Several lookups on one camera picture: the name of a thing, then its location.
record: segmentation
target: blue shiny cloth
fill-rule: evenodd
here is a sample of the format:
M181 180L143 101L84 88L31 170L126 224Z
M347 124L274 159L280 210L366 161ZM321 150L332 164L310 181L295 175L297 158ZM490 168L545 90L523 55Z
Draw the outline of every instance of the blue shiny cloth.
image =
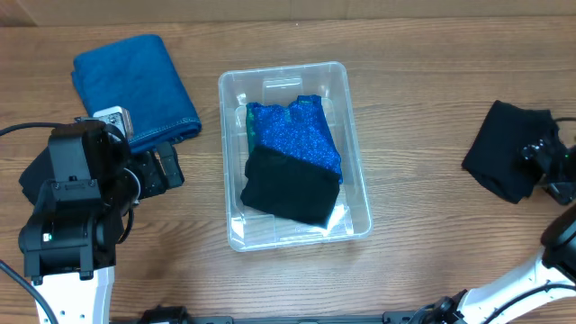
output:
M74 59L74 86L90 116L116 105L130 112L132 153L164 141L177 143L202 125L164 42L141 35L90 50Z
M250 152L256 146L274 149L324 167L340 175L342 183L342 159L334 145L319 96L299 95L287 108L278 104L249 103L246 119Z

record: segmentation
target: dark blue folded cloth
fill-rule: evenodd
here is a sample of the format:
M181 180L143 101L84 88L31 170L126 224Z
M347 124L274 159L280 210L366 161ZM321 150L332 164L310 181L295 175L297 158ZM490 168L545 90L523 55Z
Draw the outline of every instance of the dark blue folded cloth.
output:
M130 112L132 153L190 139L202 128L164 42L141 35L74 59L72 80L90 116L119 105Z

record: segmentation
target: wooden table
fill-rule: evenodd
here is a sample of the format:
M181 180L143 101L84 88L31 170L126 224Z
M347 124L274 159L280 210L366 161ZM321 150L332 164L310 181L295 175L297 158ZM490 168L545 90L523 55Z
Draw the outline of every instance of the wooden table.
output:
M576 116L576 18L0 29L0 127L83 115L69 75L74 56L142 33L166 42L203 129L177 146L184 186L143 202L117 248L115 319L160 303L235 318L415 309L505 274L536 252L564 210L540 190L518 205L503 202L460 164L495 99ZM347 68L373 233L235 252L226 240L218 77L328 60ZM19 272L17 237L32 206L18 176L49 133L0 139L0 257ZM0 321L36 323L32 298L0 278ZM518 322L574 322L575 302Z

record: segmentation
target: clear plastic container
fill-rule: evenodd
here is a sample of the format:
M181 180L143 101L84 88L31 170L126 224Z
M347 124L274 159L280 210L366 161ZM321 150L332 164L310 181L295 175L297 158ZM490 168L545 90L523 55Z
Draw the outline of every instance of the clear plastic container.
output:
M237 251L298 246L304 244L362 239L372 230L372 215L346 68L338 62L293 67L270 67L229 71L219 80L222 155L228 240ZM248 179L246 104L287 106L298 95L320 95L322 107L336 148L342 157L340 186L328 229L275 217L244 206L240 193Z

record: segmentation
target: folded black cloth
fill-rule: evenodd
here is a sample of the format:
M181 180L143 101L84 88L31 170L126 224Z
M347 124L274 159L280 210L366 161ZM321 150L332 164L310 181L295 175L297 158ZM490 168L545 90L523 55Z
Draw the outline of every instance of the folded black cloth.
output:
M240 199L278 217L326 228L340 192L340 174L256 146L246 163Z
M90 116L120 106L130 112L132 153L175 144L202 125L164 42L141 35L94 49L74 59L72 81Z
M558 126L549 110L523 110L496 101L480 128L462 167L500 198L518 203L532 193L543 172L523 161L520 150L547 132L557 138Z

